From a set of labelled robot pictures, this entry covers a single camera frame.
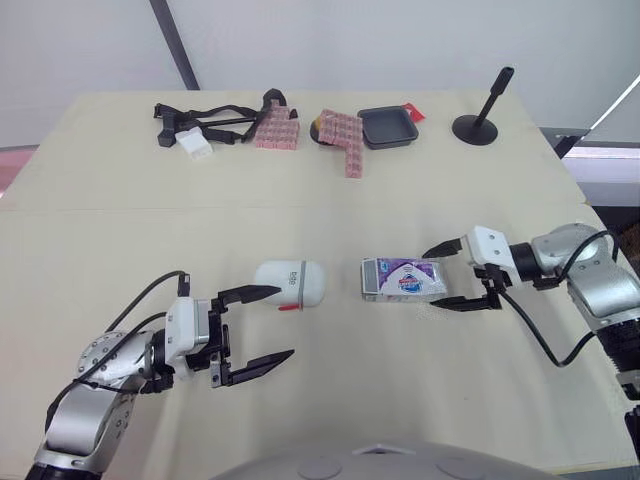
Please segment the black pole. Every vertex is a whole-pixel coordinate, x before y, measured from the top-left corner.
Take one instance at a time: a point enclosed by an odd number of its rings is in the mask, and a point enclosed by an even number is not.
[[[462,115],[456,118],[451,130],[456,137],[471,145],[489,145],[498,137],[498,129],[487,115],[497,98],[504,93],[513,76],[513,68],[504,67],[491,87],[491,95],[482,107],[480,115]]]
[[[156,20],[158,21],[158,25],[160,25],[160,30],[162,30],[173,61],[176,67],[178,67],[178,72],[180,72],[184,86],[187,87],[187,90],[200,90],[200,85],[198,85],[196,76],[193,74],[189,57],[187,57],[187,52],[185,52],[184,46],[182,45],[182,40],[180,39],[176,24],[173,21],[167,0],[149,0],[149,3],[151,4],[153,13],[156,15]]]

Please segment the purple packaging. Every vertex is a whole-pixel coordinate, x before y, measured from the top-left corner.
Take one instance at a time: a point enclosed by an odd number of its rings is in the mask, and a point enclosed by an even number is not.
[[[361,274],[367,301],[432,302],[448,294],[441,265],[422,258],[365,258]]]

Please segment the pink foam block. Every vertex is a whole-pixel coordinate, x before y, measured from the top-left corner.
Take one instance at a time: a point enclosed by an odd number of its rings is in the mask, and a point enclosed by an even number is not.
[[[344,172],[362,178],[362,119],[325,109],[320,114],[318,140],[345,149]]]
[[[295,150],[298,145],[300,122],[289,118],[289,107],[272,102],[271,109],[256,130],[255,146],[278,150]]]

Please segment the black tray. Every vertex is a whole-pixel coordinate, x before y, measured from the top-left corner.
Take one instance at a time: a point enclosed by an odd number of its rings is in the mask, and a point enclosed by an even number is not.
[[[404,107],[360,110],[364,143],[372,150],[404,147],[418,138],[418,129]]]

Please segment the black cable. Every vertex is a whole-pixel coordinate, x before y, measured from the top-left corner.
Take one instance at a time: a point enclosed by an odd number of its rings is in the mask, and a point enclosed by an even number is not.
[[[187,275],[187,273],[183,272],[182,270],[174,270],[173,272],[165,273],[161,277],[156,278],[153,282],[151,282],[147,286],[147,288],[145,288],[142,292],[140,292],[140,294],[136,298],[133,299],[133,301],[127,306],[127,308],[125,308],[122,311],[122,313],[118,315],[118,318],[116,318],[113,322],[111,322],[111,325],[109,325],[109,327],[105,330],[105,333],[111,332],[114,328],[116,328],[120,324],[120,322],[122,322],[122,320],[124,320],[124,318],[127,315],[129,315],[129,312],[131,312],[131,310],[133,310],[135,306],[138,305],[138,303],[140,303],[142,299],[146,297],[151,290],[156,288],[165,280],[168,280],[169,278],[177,277],[180,275],[184,276],[184,275]]]
[[[551,363],[553,363],[558,368],[566,367],[571,362],[573,362],[575,358],[578,356],[578,354],[580,353],[580,351],[587,344],[587,342],[591,340],[593,337],[595,337],[595,334],[593,332],[587,333],[584,337],[580,339],[580,341],[577,343],[574,349],[571,350],[571,353],[567,356],[567,358],[565,358],[562,361],[558,361],[556,356],[551,351],[551,348],[543,338],[542,334],[536,327],[535,323],[533,323],[533,320],[531,320],[531,317],[527,315],[527,312],[525,312],[524,309],[513,298],[511,298],[511,296],[507,292],[498,292],[498,293],[502,296],[502,298],[504,298],[507,301],[507,303],[509,303],[509,305],[513,307],[513,309],[518,313],[518,315],[522,317],[522,319],[524,320],[524,323],[527,324],[527,327],[529,327],[529,330],[531,330],[531,333],[533,333],[533,336],[536,337],[536,340],[542,347],[542,350],[544,350],[544,353],[546,353],[547,357],[549,357],[549,360],[551,360]]]
[[[73,388],[78,383],[86,381],[87,378],[89,378],[91,375],[93,375],[95,372],[97,372],[100,367],[102,367],[105,363],[107,363],[109,361],[109,359],[111,358],[111,356],[114,353],[116,353],[122,347],[124,347],[124,345],[133,336],[135,336],[140,330],[142,330],[144,327],[146,327],[148,324],[150,324],[154,320],[156,320],[158,318],[163,318],[166,314],[167,314],[167,312],[160,312],[160,313],[156,313],[155,315],[151,315],[150,317],[145,318],[142,322],[140,322],[138,325],[136,325],[130,332],[128,332],[124,337],[122,337],[122,340],[120,340],[118,343],[116,343],[111,350],[109,350],[107,353],[105,353],[104,356],[100,360],[98,360],[98,362],[95,365],[93,365],[89,370],[84,372],[78,378],[74,379],[69,385],[64,387],[60,391],[60,393],[58,393],[58,395],[53,400],[53,402],[51,402],[51,405],[49,405],[49,408],[47,408],[47,418],[46,418],[45,426],[44,426],[45,433],[49,429],[49,425],[51,424],[51,420],[53,419],[53,415],[56,413],[56,410],[58,409],[58,406],[60,405],[60,402],[67,395],[67,393],[69,393],[71,390],[73,390]]]
[[[591,245],[593,242],[595,242],[597,239],[607,235],[611,237],[611,239],[613,240],[613,251],[611,252],[611,258],[613,259],[614,262],[618,261],[618,252],[620,250],[620,245],[618,244],[618,237],[616,236],[616,234],[613,233],[611,230],[602,230],[601,232],[594,233],[589,238],[587,238],[584,242],[582,242],[578,246],[578,248],[576,248],[576,250],[571,254],[571,256],[569,257],[569,260],[567,260],[567,263],[562,268],[562,272],[560,272],[560,275],[558,275],[558,278],[556,279],[558,282],[558,285],[562,283],[564,279],[567,278],[567,275],[569,274],[569,270],[571,269],[571,267],[573,267],[573,264],[576,262],[580,254],[584,251],[584,249],[587,248],[589,245]]]
[[[73,383],[81,383],[82,385],[86,385],[88,387],[93,388],[94,390],[96,388],[100,388],[102,390],[109,390],[110,392],[118,392],[118,393],[128,393],[128,394],[137,394],[138,390],[127,390],[126,388],[116,388],[116,387],[110,387],[109,385],[100,385],[98,382],[88,382],[86,380],[78,380],[77,378],[74,378]]]

